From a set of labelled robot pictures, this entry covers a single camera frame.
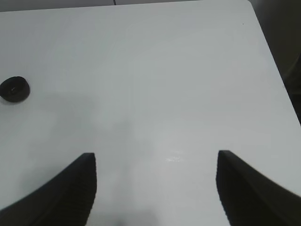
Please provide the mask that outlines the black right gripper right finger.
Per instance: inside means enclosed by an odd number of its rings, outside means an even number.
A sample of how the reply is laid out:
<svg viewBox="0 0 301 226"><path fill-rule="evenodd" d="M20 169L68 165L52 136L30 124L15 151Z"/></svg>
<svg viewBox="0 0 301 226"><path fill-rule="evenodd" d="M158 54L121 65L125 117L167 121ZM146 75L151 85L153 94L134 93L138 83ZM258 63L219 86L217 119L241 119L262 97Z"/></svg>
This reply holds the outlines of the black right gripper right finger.
<svg viewBox="0 0 301 226"><path fill-rule="evenodd" d="M299 226L301 198L273 182L233 152L220 150L216 186L232 226Z"/></svg>

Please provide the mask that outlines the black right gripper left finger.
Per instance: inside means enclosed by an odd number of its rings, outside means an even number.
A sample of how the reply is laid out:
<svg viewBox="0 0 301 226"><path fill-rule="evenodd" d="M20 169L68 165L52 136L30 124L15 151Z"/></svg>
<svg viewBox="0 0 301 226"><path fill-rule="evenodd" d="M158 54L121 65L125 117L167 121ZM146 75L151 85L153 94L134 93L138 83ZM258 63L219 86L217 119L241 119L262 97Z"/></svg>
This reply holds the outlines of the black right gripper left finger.
<svg viewBox="0 0 301 226"><path fill-rule="evenodd" d="M84 226L97 191L96 158L83 153L43 186L1 209L2 226Z"/></svg>

